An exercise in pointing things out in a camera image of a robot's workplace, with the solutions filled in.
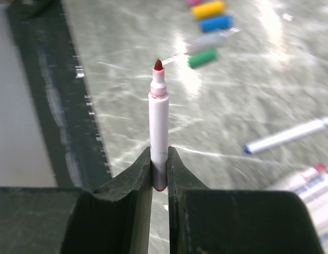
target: gray marble surface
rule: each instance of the gray marble surface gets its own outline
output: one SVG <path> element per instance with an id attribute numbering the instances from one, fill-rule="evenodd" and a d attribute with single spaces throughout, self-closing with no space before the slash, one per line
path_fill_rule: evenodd
<path id="1" fill-rule="evenodd" d="M 147 94 L 157 58 L 201 34 L 183 0 L 65 0 L 112 172 L 149 145 Z M 169 144 L 206 185 L 261 189 L 292 170 L 328 165 L 328 130 L 256 156 L 244 143 L 328 115 L 328 0 L 231 0 L 242 31 L 196 70 L 165 66 Z M 154 193 L 149 253 L 168 253 L 167 193 Z"/>

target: pink marker cap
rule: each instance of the pink marker cap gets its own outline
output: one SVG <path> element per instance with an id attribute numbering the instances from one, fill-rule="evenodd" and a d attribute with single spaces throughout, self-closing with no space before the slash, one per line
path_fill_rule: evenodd
<path id="1" fill-rule="evenodd" d="M 318 164 L 314 165 L 313 168 L 315 170 L 317 170 L 318 172 L 322 172 L 326 169 L 326 166 L 322 163 L 318 163 Z"/>
<path id="2" fill-rule="evenodd" d="M 203 0 L 185 0 L 185 1 L 188 5 L 194 6 L 200 4 Z"/>

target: yellow marker cap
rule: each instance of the yellow marker cap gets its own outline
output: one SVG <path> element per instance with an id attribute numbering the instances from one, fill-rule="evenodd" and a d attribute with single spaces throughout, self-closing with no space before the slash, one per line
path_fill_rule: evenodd
<path id="1" fill-rule="evenodd" d="M 202 5 L 191 7 L 193 16 L 198 19 L 218 16 L 224 13 L 225 3 L 222 1 L 210 2 Z"/>

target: marker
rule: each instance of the marker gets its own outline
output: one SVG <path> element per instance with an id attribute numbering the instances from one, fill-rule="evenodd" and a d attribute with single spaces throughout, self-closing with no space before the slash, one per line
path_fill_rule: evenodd
<path id="1" fill-rule="evenodd" d="M 309 213 L 322 247 L 325 253 L 328 253 L 328 199 L 316 209 L 309 209 Z"/>
<path id="2" fill-rule="evenodd" d="M 157 191 L 162 192 L 168 185 L 169 95 L 164 68 L 159 59 L 152 69 L 152 82 L 148 97 L 152 184 Z"/>
<path id="3" fill-rule="evenodd" d="M 297 189 L 305 184 L 308 181 L 317 176 L 320 172 L 323 172 L 326 169 L 323 164 L 316 164 L 313 167 L 309 167 L 303 171 L 293 172 L 281 180 L 277 181 L 273 185 L 267 188 L 267 190 L 273 191 L 292 191 L 293 189 Z"/>
<path id="4" fill-rule="evenodd" d="M 296 193 L 310 211 L 322 207 L 328 203 L 328 169 L 290 191 Z"/>
<path id="5" fill-rule="evenodd" d="M 328 128 L 328 116 L 305 124 L 300 124 L 294 128 L 279 132 L 267 138 L 250 142 L 243 147 L 243 150 L 248 154 L 262 152 L 279 144 L 302 138 L 326 128 Z"/>

